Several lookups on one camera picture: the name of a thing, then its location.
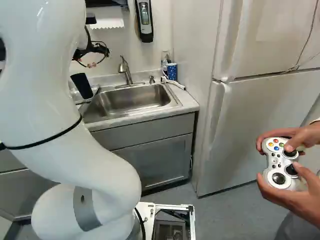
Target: analog stick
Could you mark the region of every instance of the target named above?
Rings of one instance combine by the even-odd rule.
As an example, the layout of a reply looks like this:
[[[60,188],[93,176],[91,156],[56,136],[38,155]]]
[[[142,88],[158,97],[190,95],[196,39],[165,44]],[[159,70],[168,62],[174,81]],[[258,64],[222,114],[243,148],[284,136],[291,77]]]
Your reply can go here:
[[[278,184],[278,185],[282,185],[286,182],[286,177],[285,175],[283,175],[280,172],[276,172],[272,175],[272,180]]]
[[[287,166],[287,167],[285,168],[285,171],[286,171],[287,174],[289,174],[289,175],[291,175],[291,176],[297,176],[297,175],[298,175],[298,173],[297,173],[297,171],[295,170],[293,164],[290,164],[289,166]]]
[[[289,158],[293,158],[297,155],[297,150],[293,150],[292,152],[284,150],[283,154]]]

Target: game controller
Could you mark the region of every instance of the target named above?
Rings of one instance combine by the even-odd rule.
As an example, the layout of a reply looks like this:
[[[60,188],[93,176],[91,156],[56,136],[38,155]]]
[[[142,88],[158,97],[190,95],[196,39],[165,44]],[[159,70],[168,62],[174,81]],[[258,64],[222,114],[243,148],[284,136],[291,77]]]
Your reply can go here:
[[[296,149],[285,151],[284,146],[288,140],[284,137],[263,140],[262,150],[266,155],[267,168],[262,175],[270,186],[277,189],[302,191],[304,184],[293,166],[293,162],[299,159],[299,152]]]

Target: sink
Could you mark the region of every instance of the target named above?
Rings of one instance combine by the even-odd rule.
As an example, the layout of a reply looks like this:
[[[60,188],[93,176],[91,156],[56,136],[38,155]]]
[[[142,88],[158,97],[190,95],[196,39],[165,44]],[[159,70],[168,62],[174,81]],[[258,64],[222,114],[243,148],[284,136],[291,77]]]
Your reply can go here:
[[[101,87],[83,115],[85,123],[115,119],[178,107],[180,102],[163,84],[124,88]]]

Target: bottle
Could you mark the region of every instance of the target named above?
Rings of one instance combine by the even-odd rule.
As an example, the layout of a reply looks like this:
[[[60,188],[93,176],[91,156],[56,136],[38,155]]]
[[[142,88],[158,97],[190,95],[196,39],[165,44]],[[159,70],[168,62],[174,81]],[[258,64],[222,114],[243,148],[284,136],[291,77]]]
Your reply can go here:
[[[169,50],[162,51],[161,53],[161,67],[165,75],[168,76],[167,64],[171,63],[171,57]]]

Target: person's hand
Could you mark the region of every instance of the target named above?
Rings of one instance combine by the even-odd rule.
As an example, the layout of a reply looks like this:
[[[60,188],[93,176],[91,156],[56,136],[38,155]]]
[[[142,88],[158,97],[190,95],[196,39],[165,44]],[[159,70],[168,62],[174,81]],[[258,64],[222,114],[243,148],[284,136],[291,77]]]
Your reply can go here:
[[[264,155],[261,147],[263,140],[266,138],[281,136],[292,137],[284,145],[284,149],[287,152],[292,152],[301,145],[304,145],[306,148],[311,148],[314,145],[320,144],[320,121],[316,121],[303,127],[278,128],[272,131],[267,131],[256,139],[256,149],[261,155]]]
[[[294,169],[307,181],[308,191],[280,190],[269,186],[258,173],[257,183],[264,199],[280,205],[320,228],[320,178],[294,162]]]

